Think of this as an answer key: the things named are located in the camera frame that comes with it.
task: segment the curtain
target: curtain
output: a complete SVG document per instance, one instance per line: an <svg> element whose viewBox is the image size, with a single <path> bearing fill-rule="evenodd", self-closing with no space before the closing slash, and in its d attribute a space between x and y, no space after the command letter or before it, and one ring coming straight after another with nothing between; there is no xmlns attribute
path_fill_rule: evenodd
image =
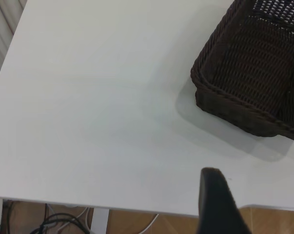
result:
<svg viewBox="0 0 294 234"><path fill-rule="evenodd" d="M0 0L0 69L27 0Z"/></svg>

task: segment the wooden floor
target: wooden floor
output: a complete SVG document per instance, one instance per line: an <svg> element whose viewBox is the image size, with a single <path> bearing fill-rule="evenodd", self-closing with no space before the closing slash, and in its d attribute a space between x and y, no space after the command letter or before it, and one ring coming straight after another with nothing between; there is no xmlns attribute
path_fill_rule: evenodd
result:
<svg viewBox="0 0 294 234"><path fill-rule="evenodd" d="M59 205L52 205L52 207L55 212L73 215L80 214L84 209L81 207L67 208ZM294 212L258 208L244 208L240 212L253 234L294 234ZM154 216L154 214L138 212L110 211L107 234L137 234L148 226ZM5 217L4 214L3 226L5 226ZM11 234L29 234L40 225L43 217L44 204L16 202L10 218ZM82 223L84 223L84 220L85 214L81 217ZM197 223L197 218L159 215L145 234L195 234ZM53 234L55 230L56 228L52 228L48 233ZM82 232L74 225L68 225L59 233L81 234Z"/></svg>

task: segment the table leg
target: table leg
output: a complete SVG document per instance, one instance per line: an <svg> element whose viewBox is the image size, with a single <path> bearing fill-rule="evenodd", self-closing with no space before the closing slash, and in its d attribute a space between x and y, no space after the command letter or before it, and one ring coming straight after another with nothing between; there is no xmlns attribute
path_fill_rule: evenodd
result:
<svg viewBox="0 0 294 234"><path fill-rule="evenodd" d="M94 208L93 221L90 230L95 234L106 234L109 209Z"/></svg>

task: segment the woven basket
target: woven basket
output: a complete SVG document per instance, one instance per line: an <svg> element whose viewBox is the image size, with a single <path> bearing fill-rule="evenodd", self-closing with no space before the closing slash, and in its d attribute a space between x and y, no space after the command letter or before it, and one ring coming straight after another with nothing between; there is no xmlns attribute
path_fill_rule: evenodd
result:
<svg viewBox="0 0 294 234"><path fill-rule="evenodd" d="M294 140L294 0L235 0L191 78L203 111L256 136Z"/></svg>

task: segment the table top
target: table top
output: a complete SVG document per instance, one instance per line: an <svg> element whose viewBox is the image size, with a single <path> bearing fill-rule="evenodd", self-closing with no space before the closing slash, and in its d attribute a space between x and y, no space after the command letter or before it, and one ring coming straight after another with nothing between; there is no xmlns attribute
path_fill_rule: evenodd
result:
<svg viewBox="0 0 294 234"><path fill-rule="evenodd" d="M0 197L197 215L294 210L294 141L201 111L190 69L231 0L29 0L0 72Z"/></svg>

